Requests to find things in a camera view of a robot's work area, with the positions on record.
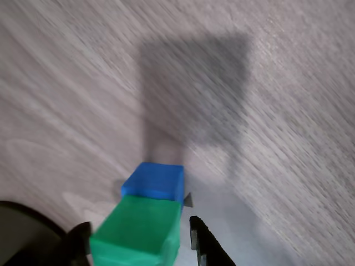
cube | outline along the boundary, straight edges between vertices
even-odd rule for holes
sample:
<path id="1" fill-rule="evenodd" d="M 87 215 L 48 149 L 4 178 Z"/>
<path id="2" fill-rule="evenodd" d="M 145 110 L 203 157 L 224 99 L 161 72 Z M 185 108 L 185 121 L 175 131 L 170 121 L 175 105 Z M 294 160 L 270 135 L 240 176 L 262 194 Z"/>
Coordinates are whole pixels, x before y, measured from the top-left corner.
<path id="1" fill-rule="evenodd" d="M 173 266 L 179 202 L 126 195 L 90 238 L 95 266 Z"/>
<path id="2" fill-rule="evenodd" d="M 142 162 L 121 187 L 121 195 L 178 201 L 184 205 L 184 167 Z"/>

gray surface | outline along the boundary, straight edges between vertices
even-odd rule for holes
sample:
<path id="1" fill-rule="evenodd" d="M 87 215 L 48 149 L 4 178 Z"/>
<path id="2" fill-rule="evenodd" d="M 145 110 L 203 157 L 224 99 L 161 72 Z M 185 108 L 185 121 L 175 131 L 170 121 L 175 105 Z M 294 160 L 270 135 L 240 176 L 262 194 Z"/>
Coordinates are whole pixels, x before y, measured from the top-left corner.
<path id="1" fill-rule="evenodd" d="M 184 163 L 241 265 L 355 261 L 354 1 L 2 1 L 0 196 L 95 225 Z"/>

black object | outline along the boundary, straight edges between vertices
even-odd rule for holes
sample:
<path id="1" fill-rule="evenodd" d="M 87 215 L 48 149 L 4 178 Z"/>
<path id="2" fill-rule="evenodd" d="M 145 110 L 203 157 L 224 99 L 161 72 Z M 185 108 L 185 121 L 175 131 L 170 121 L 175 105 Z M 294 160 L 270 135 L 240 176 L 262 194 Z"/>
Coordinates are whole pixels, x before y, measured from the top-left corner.
<path id="1" fill-rule="evenodd" d="M 89 266 L 89 222 L 69 233 L 24 205 L 0 201 L 0 266 Z"/>
<path id="2" fill-rule="evenodd" d="M 191 249 L 197 251 L 199 266 L 236 266 L 198 216 L 190 217 Z"/>

